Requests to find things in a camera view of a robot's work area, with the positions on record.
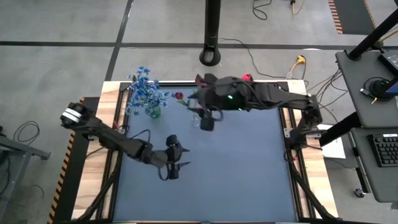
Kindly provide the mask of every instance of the black keyboard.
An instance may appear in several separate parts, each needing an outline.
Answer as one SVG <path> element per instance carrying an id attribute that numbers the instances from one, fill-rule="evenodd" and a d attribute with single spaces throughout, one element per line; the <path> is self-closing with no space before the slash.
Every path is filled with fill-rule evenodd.
<path id="1" fill-rule="evenodd" d="M 372 134 L 368 139 L 379 167 L 398 167 L 398 134 Z"/>

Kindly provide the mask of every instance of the red object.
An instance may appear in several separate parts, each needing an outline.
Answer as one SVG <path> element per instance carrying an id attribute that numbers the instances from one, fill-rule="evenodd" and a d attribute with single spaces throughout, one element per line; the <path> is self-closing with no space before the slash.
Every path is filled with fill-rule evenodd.
<path id="1" fill-rule="evenodd" d="M 182 98 L 184 97 L 184 94 L 182 92 L 176 92 L 176 93 L 174 93 L 174 97 L 178 100 L 182 100 Z"/>
<path id="2" fill-rule="evenodd" d="M 248 74 L 248 73 L 244 74 L 241 79 L 244 80 L 244 81 L 253 82 L 253 77 L 250 74 Z"/>

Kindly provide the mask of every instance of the concrete floor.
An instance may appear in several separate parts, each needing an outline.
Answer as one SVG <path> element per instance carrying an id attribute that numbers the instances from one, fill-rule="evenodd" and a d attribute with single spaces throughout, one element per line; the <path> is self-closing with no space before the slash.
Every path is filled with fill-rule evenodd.
<path id="1" fill-rule="evenodd" d="M 0 0 L 0 41 L 115 42 L 127 0 Z M 256 19 L 249 0 L 222 3 L 220 37 L 249 44 L 356 45 L 364 36 L 339 35 L 334 28 L 327 0 L 307 0 L 303 11 L 291 16 L 290 4 L 274 0 L 264 10 L 267 21 Z M 397 8 L 393 0 L 368 0 L 380 24 Z M 135 0 L 123 42 L 203 42 L 205 2 L 199 0 Z M 398 45 L 398 35 L 387 41 Z M 16 128 L 35 120 L 41 134 L 32 144 L 51 151 L 50 160 L 32 158 L 22 186 L 7 211 L 8 223 L 45 223 L 67 145 L 68 131 L 60 127 L 59 116 L 70 101 L 82 96 L 99 96 L 113 48 L 109 47 L 16 47 L 0 46 L 0 124 L 12 136 Z M 298 54 L 306 56 L 305 79 L 309 87 L 337 70 L 335 50 L 251 50 L 263 73 L 284 76 Z M 222 61 L 205 67 L 198 61 L 200 49 L 122 48 L 112 80 L 125 80 L 139 65 L 153 71 L 159 80 L 192 80 L 197 74 L 213 72 L 218 77 L 258 75 L 245 49 L 221 49 Z M 299 78 L 302 67 L 294 77 Z M 345 88 L 344 81 L 336 85 Z M 341 92 L 328 90 L 328 103 Z M 349 95 L 328 107 L 343 119 L 354 111 Z M 334 123 L 322 111 L 324 123 Z M 373 196 L 359 199 L 352 189 L 359 187 L 353 170 L 328 170 L 340 217 L 345 220 L 395 223 L 398 211 L 377 203 Z M 42 197 L 37 184 L 44 189 Z"/>

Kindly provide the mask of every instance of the blue table surface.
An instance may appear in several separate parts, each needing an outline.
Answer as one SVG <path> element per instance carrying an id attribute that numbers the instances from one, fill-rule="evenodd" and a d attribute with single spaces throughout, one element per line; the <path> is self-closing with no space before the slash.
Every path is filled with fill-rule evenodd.
<path id="1" fill-rule="evenodd" d="M 163 88 L 190 95 L 193 88 Z M 153 150 L 176 134 L 191 150 L 177 180 L 160 180 L 157 168 L 123 156 L 114 221 L 294 222 L 294 200 L 279 111 L 226 111 L 207 132 L 192 125 L 192 112 L 175 99 L 152 119 L 131 116 L 128 136 L 151 130 Z M 147 139 L 147 133 L 138 136 Z"/>

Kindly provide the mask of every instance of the black pole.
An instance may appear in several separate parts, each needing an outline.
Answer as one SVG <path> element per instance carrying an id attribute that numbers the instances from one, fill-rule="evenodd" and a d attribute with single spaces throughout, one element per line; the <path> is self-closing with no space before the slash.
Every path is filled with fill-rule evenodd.
<path id="1" fill-rule="evenodd" d="M 221 60 L 218 50 L 221 0 L 206 0 L 205 43 L 199 60 L 206 66 L 217 65 Z"/>
<path id="2" fill-rule="evenodd" d="M 384 20 L 373 32 L 371 32 L 361 43 L 348 54 L 351 60 L 357 60 L 360 56 L 373 46 L 384 34 L 398 23 L 398 9 L 396 9 L 386 20 Z"/>

